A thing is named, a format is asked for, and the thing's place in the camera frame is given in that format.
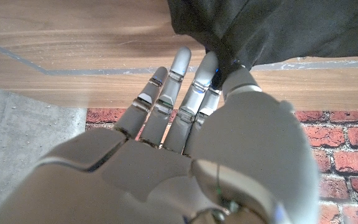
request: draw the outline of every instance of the wooden floor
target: wooden floor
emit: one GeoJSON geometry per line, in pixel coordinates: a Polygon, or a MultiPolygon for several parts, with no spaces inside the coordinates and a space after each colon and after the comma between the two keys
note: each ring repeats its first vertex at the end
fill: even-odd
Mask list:
{"type": "MultiPolygon", "coordinates": [[[[0,88],[59,106],[126,108],[182,45],[197,66],[203,46],[175,35],[166,0],[0,0],[0,88]]],[[[293,58],[251,73],[298,110],[358,110],[358,57],[293,58]]]]}

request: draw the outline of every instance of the black cloth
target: black cloth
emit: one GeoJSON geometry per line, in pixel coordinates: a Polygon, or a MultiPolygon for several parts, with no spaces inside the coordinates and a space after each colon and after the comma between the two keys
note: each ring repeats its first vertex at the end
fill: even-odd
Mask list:
{"type": "Polygon", "coordinates": [[[245,65],[358,56],[358,0],[168,0],[172,26],[218,54],[220,88],[245,65]]]}

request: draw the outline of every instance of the red brick wall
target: red brick wall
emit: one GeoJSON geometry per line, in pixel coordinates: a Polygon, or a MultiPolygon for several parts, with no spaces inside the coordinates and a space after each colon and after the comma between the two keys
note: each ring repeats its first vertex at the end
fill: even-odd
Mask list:
{"type": "MultiPolygon", "coordinates": [[[[123,112],[89,109],[86,129],[112,128],[123,112]]],[[[358,224],[358,112],[297,111],[295,116],[321,171],[319,223],[358,224]]]]}

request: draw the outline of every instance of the gray concrete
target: gray concrete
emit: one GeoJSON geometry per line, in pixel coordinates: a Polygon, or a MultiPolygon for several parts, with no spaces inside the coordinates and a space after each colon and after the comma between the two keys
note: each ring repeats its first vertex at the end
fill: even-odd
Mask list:
{"type": "Polygon", "coordinates": [[[62,108],[0,90],[0,204],[38,158],[85,131],[86,109],[62,108]]]}

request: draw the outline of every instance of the metal strip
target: metal strip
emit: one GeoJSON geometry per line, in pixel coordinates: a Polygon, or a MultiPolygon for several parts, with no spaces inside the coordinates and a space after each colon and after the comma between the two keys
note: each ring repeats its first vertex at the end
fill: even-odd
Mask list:
{"type": "MultiPolygon", "coordinates": [[[[151,74],[158,68],[109,68],[109,69],[73,69],[73,70],[46,70],[21,56],[0,46],[0,53],[13,58],[45,75],[132,75],[151,74]]],[[[195,72],[198,66],[189,66],[187,72],[195,72]]],[[[278,62],[267,65],[256,65],[252,71],[276,71],[276,70],[309,70],[309,69],[335,69],[335,68],[358,68],[358,60],[331,61],[331,62],[278,62]]]]}

